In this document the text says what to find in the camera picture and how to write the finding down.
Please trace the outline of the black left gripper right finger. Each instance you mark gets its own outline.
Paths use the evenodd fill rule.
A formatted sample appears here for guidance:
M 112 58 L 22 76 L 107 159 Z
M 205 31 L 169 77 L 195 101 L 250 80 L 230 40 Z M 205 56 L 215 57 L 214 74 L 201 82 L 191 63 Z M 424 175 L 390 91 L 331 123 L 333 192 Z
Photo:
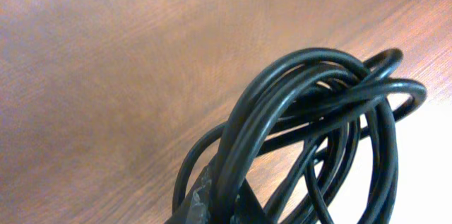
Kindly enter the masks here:
M 234 202 L 230 224 L 271 224 L 251 186 L 244 180 Z

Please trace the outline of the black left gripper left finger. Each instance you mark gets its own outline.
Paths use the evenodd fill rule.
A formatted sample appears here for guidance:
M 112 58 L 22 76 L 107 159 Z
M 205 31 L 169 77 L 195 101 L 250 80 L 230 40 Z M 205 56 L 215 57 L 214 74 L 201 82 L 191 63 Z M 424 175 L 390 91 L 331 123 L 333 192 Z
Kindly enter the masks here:
M 183 164 L 176 179 L 173 193 L 173 214 L 165 224 L 207 224 L 210 220 L 210 191 L 213 183 L 213 162 L 201 171 L 189 193 L 184 192 L 191 174 L 188 164 Z

